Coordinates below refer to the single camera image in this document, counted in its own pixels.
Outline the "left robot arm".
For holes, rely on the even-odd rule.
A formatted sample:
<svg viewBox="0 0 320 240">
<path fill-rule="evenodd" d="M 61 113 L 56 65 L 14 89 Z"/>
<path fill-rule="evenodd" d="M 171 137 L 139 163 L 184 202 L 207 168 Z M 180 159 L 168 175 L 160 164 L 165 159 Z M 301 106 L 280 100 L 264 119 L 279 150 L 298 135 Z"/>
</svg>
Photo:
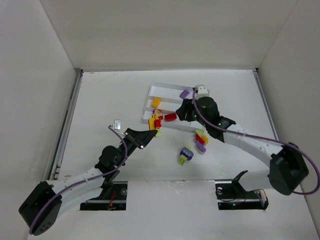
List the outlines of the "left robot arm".
<svg viewBox="0 0 320 240">
<path fill-rule="evenodd" d="M 128 128 L 117 147 L 106 146 L 97 164 L 80 175 L 61 181 L 41 181 L 19 207 L 29 234 L 39 236 L 53 226 L 57 218 L 81 203 L 110 190 L 113 180 L 136 149 L 144 149 L 156 136 L 156 130 Z"/>
</svg>

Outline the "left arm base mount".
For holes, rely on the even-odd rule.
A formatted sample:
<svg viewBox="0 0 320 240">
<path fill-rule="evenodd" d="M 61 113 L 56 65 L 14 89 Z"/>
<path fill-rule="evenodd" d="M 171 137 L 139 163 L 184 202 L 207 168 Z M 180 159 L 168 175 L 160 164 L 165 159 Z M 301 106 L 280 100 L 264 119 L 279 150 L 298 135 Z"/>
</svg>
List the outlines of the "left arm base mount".
<svg viewBox="0 0 320 240">
<path fill-rule="evenodd" d="M 125 211 L 127 208 L 128 181 L 113 181 L 100 195 L 80 204 L 80 211 Z"/>
</svg>

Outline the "purple butterfly lego brick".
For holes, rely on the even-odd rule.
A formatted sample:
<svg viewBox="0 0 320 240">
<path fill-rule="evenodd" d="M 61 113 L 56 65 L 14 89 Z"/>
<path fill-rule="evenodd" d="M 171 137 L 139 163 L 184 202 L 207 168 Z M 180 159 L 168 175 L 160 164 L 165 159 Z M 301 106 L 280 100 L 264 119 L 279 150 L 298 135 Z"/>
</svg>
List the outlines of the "purple butterfly lego brick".
<svg viewBox="0 0 320 240">
<path fill-rule="evenodd" d="M 179 97 L 181 99 L 185 99 L 185 98 L 188 97 L 189 94 L 190 94 L 190 92 L 187 89 L 185 89 L 185 90 L 182 91 L 182 93 L 179 95 Z"/>
</svg>

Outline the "red large lego brick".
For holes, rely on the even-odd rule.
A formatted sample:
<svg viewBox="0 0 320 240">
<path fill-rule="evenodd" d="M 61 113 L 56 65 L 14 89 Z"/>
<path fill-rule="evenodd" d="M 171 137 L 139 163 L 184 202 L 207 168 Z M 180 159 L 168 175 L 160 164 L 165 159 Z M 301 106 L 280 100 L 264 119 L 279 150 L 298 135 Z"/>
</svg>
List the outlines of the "red large lego brick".
<svg viewBox="0 0 320 240">
<path fill-rule="evenodd" d="M 176 119 L 177 119 L 177 114 L 175 112 L 166 114 L 164 116 L 164 120 L 166 122 L 172 122 L 172 121 L 175 121 Z"/>
</svg>

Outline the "red rounded lego brick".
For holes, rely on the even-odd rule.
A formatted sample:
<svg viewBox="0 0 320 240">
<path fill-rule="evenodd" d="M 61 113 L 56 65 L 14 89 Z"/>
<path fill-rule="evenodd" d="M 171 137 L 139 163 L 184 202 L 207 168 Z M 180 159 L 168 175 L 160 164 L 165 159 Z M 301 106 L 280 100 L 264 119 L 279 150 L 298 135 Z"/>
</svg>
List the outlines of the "red rounded lego brick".
<svg viewBox="0 0 320 240">
<path fill-rule="evenodd" d="M 152 114 L 159 114 L 160 120 L 162 120 L 162 119 L 164 118 L 163 112 L 162 112 L 160 109 L 158 109 L 158 108 L 155 108 L 155 109 L 152 111 Z"/>
</svg>

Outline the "yellow butterfly lego brick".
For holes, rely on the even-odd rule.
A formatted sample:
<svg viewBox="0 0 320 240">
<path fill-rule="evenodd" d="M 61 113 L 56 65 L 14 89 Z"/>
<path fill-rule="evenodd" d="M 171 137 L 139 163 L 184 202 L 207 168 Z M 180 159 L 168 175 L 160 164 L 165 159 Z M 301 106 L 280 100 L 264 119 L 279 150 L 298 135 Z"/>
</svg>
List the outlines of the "yellow butterfly lego brick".
<svg viewBox="0 0 320 240">
<path fill-rule="evenodd" d="M 159 97 L 155 97 L 151 103 L 151 107 L 157 109 L 160 106 L 161 99 Z"/>
</svg>

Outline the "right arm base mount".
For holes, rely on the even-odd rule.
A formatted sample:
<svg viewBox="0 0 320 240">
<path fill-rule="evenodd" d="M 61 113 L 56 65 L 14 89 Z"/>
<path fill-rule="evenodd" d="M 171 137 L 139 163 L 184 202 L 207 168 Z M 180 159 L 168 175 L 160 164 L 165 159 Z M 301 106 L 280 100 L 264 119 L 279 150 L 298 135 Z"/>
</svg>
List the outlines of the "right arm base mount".
<svg viewBox="0 0 320 240">
<path fill-rule="evenodd" d="M 219 210 L 263 210 L 269 206 L 269 200 L 264 189 L 246 191 L 240 184 L 240 179 L 248 171 L 244 170 L 232 179 L 215 180 L 215 194 Z"/>
</svg>

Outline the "light green lego plate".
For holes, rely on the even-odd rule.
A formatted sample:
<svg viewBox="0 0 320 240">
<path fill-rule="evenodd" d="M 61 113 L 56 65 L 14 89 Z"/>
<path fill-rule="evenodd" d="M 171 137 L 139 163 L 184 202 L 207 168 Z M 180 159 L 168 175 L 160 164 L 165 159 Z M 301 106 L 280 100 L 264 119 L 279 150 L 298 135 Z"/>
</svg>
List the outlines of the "light green lego plate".
<svg viewBox="0 0 320 240">
<path fill-rule="evenodd" d="M 159 137 L 161 137 L 161 136 L 162 136 L 162 131 L 161 131 L 161 129 L 158 129 L 155 137 L 156 137 L 156 138 L 159 138 Z"/>
</svg>

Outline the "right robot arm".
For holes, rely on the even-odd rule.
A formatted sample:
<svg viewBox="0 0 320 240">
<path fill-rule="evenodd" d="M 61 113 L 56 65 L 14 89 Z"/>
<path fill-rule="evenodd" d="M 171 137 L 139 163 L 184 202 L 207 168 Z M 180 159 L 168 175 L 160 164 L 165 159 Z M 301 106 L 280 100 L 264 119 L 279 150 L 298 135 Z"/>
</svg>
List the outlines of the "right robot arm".
<svg viewBox="0 0 320 240">
<path fill-rule="evenodd" d="M 238 183 L 247 192 L 273 188 L 288 196 L 309 174 L 295 145 L 260 139 L 245 132 L 234 120 L 220 115 L 211 97 L 184 99 L 176 114 L 180 121 L 200 123 L 212 138 L 241 149 L 267 166 L 268 169 L 261 172 L 244 170 L 240 174 Z"/>
</svg>

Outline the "yellow long lego brick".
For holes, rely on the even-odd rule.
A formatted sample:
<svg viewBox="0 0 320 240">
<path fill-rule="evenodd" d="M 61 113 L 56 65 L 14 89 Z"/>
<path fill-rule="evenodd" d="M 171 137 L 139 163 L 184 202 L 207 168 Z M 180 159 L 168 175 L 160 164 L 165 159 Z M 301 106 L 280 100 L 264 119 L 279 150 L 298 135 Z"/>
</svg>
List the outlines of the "yellow long lego brick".
<svg viewBox="0 0 320 240">
<path fill-rule="evenodd" d="M 155 118 L 151 117 L 148 119 L 148 127 L 149 129 L 152 131 L 152 130 L 156 130 L 156 127 L 155 127 Z"/>
</svg>

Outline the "yellow small lego brick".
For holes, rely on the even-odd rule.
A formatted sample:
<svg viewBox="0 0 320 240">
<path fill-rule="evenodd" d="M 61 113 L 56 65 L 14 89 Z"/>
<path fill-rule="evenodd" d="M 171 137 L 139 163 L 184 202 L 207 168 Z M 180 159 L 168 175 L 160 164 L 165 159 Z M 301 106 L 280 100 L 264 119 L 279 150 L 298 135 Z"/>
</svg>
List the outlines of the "yellow small lego brick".
<svg viewBox="0 0 320 240">
<path fill-rule="evenodd" d="M 152 118 L 155 119 L 155 120 L 160 120 L 160 119 L 161 119 L 160 116 L 159 116 L 159 114 L 157 114 L 157 113 L 154 113 L 154 114 L 152 115 Z"/>
</svg>

